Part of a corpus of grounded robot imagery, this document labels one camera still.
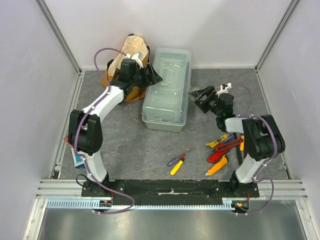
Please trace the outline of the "green toolbox with clear lid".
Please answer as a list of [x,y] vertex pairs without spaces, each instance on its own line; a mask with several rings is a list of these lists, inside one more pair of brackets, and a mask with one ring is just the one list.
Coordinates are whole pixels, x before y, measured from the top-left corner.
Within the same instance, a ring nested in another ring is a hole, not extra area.
[[147,88],[141,110],[142,121],[148,129],[179,133],[187,120],[191,52],[158,48],[153,67],[162,81]]

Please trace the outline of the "black hammer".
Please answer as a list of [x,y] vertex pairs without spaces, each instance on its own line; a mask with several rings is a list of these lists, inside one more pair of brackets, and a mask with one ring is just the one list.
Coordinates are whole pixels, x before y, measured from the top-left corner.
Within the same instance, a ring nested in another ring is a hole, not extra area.
[[236,157],[238,164],[241,165],[243,163],[242,151],[240,151],[240,144],[235,147],[236,149]]

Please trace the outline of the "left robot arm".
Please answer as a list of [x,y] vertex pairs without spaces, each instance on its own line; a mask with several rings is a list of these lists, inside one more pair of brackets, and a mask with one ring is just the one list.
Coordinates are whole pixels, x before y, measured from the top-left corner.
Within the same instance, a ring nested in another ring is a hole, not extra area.
[[82,110],[74,109],[69,117],[68,143],[84,161],[88,178],[95,181],[92,190],[106,196],[110,184],[105,181],[108,172],[103,166],[100,149],[103,144],[102,122],[110,111],[122,103],[133,88],[146,88],[158,82],[158,75],[150,62],[141,67],[134,59],[126,58],[120,64],[105,91]]

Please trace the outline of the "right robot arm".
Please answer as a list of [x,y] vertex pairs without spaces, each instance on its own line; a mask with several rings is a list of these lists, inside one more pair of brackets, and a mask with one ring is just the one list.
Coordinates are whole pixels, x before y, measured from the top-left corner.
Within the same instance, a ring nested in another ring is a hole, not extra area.
[[229,191],[235,197],[247,191],[247,185],[259,183],[258,175],[268,163],[286,149],[285,140],[272,115],[234,113],[234,96],[230,90],[235,83],[223,83],[219,89],[213,85],[190,91],[188,94],[203,112],[216,116],[216,125],[224,133],[244,136],[244,160],[232,173]]

